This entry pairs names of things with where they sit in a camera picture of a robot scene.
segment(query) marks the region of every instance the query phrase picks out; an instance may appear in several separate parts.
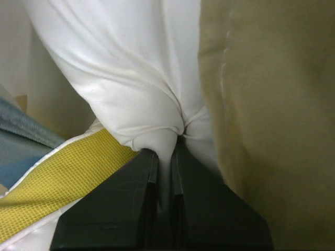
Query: white cloth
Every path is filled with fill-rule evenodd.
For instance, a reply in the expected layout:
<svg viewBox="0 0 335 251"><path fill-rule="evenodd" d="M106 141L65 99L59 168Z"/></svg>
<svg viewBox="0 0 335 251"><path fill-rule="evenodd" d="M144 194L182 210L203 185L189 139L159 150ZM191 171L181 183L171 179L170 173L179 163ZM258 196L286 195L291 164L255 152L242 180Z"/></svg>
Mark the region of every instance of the white cloth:
<svg viewBox="0 0 335 251"><path fill-rule="evenodd" d="M198 76L200 0L24 0L49 53L102 125L168 162L178 135L216 167Z"/></svg>

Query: blue denim fabric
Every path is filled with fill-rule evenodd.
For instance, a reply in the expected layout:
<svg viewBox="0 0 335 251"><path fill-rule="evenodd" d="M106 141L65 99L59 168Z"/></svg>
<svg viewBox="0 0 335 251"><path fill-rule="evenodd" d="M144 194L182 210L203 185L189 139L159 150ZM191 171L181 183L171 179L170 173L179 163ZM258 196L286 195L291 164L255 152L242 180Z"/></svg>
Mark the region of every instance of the blue denim fabric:
<svg viewBox="0 0 335 251"><path fill-rule="evenodd" d="M0 184L10 188L64 139L0 98Z"/></svg>

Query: olive brown garment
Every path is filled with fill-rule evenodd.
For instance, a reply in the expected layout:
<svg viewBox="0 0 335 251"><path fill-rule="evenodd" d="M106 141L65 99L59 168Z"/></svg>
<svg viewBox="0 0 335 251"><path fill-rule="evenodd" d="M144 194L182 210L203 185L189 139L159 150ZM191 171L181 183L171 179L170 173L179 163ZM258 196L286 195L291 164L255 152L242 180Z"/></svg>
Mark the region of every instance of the olive brown garment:
<svg viewBox="0 0 335 251"><path fill-rule="evenodd" d="M221 173L275 248L335 250L335 1L202 1L199 70Z"/></svg>

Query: brown fabric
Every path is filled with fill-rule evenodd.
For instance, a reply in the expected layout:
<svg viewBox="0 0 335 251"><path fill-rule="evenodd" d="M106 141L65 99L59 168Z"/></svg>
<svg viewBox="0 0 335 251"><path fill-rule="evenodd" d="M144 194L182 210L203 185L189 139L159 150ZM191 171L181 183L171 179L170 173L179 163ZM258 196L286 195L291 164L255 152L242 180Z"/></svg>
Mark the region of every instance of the brown fabric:
<svg viewBox="0 0 335 251"><path fill-rule="evenodd" d="M229 187L276 248L335 250L335 1L202 1L199 70Z"/></svg>

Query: stitching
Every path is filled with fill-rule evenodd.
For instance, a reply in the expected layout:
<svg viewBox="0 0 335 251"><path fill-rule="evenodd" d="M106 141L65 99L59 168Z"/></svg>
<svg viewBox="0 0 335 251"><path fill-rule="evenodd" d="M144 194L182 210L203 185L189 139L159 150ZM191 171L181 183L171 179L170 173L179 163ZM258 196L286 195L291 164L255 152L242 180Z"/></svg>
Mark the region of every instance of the stitching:
<svg viewBox="0 0 335 251"><path fill-rule="evenodd" d="M226 65L227 63L225 62L226 60L226 57L227 57L227 51L230 49L229 47L229 36L230 36L230 33L232 31L232 17L233 17L233 14L234 14L234 11L235 11L235 2L234 0L231 0L230 1L230 11L229 11L229 19L228 19L228 31L226 33L226 40L225 40L225 43L226 43L226 48L224 49L224 52L222 54L222 66L221 66L221 73L222 73L222 79L221 79L221 97L222 97L222 104L223 104L223 109L224 109L224 120L225 120L225 137L226 137L226 143L225 143L225 152L226 152L226 160L227 160L227 163L228 163L228 171L229 171L229 174L230 176L232 177L232 171L231 171L231 160L230 160L230 157L229 157L229 147L228 147L228 129L227 129L227 125L228 125L228 122L227 122L227 104L225 102L225 99L224 99L224 82L225 82L225 73L226 73Z"/></svg>

